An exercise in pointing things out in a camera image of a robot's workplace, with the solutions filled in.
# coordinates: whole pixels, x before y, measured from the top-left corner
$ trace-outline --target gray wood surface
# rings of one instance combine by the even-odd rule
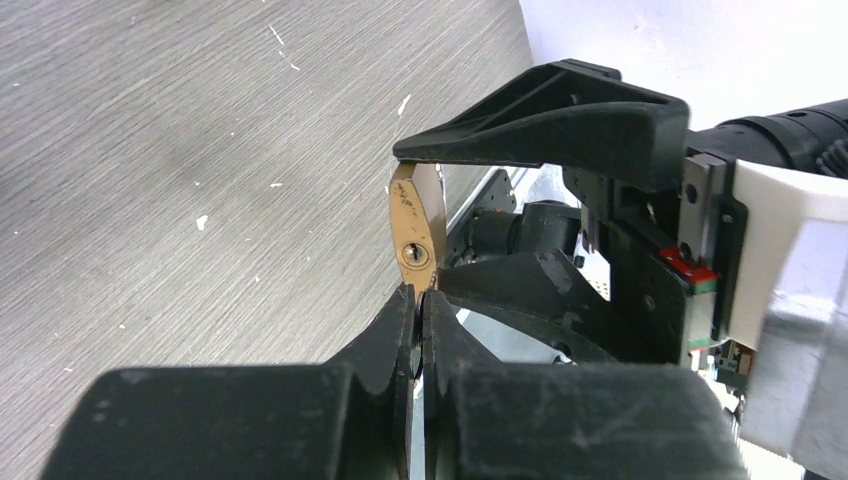
[[[334,353],[399,280],[392,141],[529,66],[518,0],[0,3],[0,478],[107,369]]]

